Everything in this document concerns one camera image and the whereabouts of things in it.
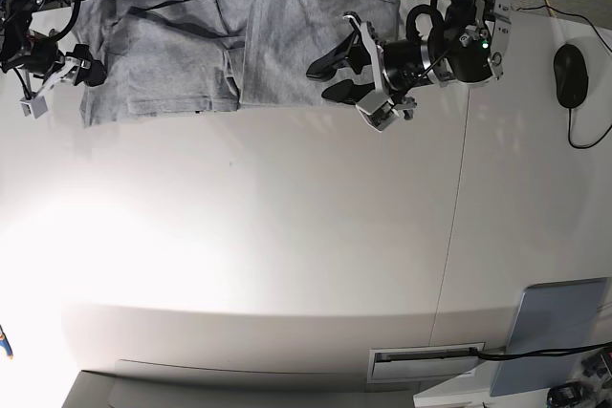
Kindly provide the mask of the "grey T-shirt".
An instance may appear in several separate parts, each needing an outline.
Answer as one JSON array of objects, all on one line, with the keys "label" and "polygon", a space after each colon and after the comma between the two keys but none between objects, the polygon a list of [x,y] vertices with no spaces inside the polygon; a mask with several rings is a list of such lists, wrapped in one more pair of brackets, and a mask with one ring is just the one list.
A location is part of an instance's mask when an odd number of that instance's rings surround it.
[{"label": "grey T-shirt", "polygon": [[85,126],[169,114],[320,106],[308,67],[350,32],[344,14],[398,34],[400,0],[91,0],[79,42],[106,67]]}]

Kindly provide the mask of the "black computer mouse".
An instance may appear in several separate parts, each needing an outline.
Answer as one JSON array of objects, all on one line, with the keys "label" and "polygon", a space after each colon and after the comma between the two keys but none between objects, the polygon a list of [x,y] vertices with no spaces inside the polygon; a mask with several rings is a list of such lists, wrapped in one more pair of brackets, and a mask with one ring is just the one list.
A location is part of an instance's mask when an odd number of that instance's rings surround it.
[{"label": "black computer mouse", "polygon": [[589,75],[580,49],[564,44],[556,52],[553,61],[557,102],[565,109],[581,106],[588,95]]}]

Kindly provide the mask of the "blue orange object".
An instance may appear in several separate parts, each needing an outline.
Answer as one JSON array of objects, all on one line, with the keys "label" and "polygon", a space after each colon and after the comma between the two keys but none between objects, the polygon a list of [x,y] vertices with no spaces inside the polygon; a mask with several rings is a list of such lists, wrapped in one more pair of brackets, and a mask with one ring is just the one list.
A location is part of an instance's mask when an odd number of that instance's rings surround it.
[{"label": "blue orange object", "polygon": [[0,347],[4,350],[8,359],[13,359],[13,352],[11,349],[11,344],[4,330],[1,327],[0,327]]}]

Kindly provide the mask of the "grey laptop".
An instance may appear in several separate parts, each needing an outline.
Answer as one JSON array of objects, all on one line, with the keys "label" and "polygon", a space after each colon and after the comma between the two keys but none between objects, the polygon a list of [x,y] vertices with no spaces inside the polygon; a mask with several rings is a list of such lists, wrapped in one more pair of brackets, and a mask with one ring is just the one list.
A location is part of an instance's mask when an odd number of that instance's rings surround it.
[{"label": "grey laptop", "polygon": [[[508,354],[584,346],[607,290],[605,278],[536,284],[522,293],[506,344]],[[574,355],[524,357],[502,362],[490,389],[504,397],[557,386],[575,366]]]}]

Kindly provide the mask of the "black items bottom right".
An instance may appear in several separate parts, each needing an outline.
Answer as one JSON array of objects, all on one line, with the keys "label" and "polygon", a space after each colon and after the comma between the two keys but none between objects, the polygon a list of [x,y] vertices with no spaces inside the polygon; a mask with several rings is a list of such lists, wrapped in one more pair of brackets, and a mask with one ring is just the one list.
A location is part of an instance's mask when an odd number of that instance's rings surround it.
[{"label": "black items bottom right", "polygon": [[551,388],[546,406],[552,408],[611,407],[611,348],[581,362],[579,377]]}]

